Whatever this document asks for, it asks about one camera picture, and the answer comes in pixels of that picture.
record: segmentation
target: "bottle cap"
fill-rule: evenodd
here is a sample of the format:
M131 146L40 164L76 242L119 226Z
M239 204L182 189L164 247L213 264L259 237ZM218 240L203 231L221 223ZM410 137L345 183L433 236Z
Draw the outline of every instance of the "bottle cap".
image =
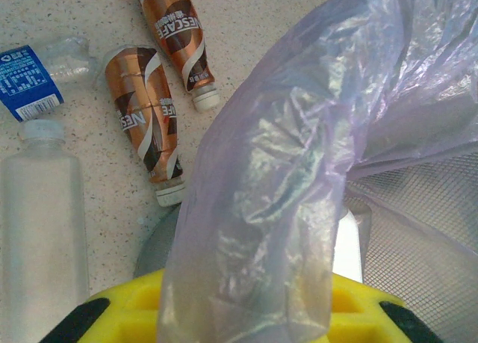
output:
M58 139L65 140L63 125L54 120L31 120L23 124L23 140Z
M220 103L220 97L217 90L213 89L193 98L193 103L199 113L204 113L217 107Z
M156 199L158 199L159 206L168 207L181 203L184 199L186 184L182 182L180 185L173 188L165 188L156 191Z

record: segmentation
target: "bottle label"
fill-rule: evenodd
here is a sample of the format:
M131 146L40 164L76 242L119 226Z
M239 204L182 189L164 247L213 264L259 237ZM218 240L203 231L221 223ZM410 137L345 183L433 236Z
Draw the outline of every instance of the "bottle label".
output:
M0 53L0 101L20 122L64 103L60 91L30 46Z

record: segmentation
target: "speckled countertop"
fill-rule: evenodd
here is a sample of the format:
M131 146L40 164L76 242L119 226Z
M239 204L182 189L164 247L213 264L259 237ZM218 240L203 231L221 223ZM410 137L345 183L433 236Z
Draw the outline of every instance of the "speckled countertop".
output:
M223 103L287 29L323 1L193 0ZM153 44L138 0L0 0L0 12L0 47L5 49L53 33L88 37L99 58L126 43ZM220 107L197 113L170 64L165 71L178 113L180 160L187 178L199 142ZM66 126L66 149L84 167L90 287L95 293L132 278L142 243L167 210L157 204L147 172L121 131L107 88L67 99L49 117ZM20 148L18 128L14 121L2 124L0 159Z

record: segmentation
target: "clear plastic bottle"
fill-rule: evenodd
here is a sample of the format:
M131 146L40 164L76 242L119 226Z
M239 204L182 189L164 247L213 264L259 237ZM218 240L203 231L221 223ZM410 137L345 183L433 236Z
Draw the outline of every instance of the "clear plastic bottle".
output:
M97 69L83 37L53 37L0 52L0 123L10 112L26 121L62 104L80 84L93 84Z
M80 162L60 123L28 121L23 138L0 171L5 343L38 343L89 295Z

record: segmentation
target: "mesh screen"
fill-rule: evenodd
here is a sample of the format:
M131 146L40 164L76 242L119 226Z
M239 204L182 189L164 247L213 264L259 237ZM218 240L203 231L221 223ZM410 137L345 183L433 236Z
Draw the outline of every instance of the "mesh screen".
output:
M372 211L365 282L446 342L478 343L478 153L351 182Z

